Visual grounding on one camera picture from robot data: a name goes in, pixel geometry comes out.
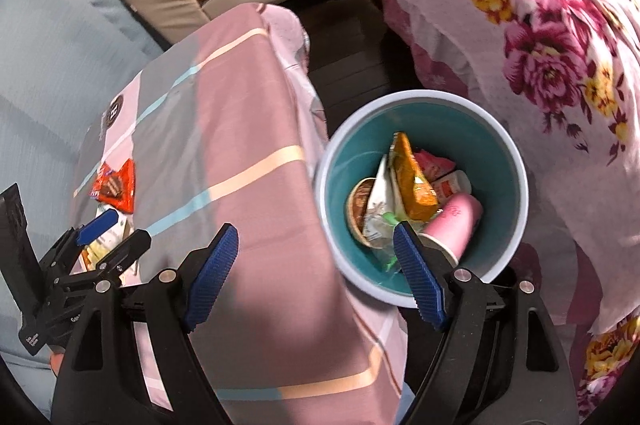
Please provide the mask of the person left hand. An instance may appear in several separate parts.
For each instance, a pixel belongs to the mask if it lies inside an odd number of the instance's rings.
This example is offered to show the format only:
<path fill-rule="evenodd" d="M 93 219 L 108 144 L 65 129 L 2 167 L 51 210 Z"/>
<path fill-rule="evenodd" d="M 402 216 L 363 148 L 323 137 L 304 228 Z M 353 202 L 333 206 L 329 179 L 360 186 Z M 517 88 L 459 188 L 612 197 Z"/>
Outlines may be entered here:
<path fill-rule="evenodd" d="M 58 373 L 60 373 L 63 360 L 64 360 L 64 353 L 51 353 L 50 367 L 55 376 L 58 376 Z"/>

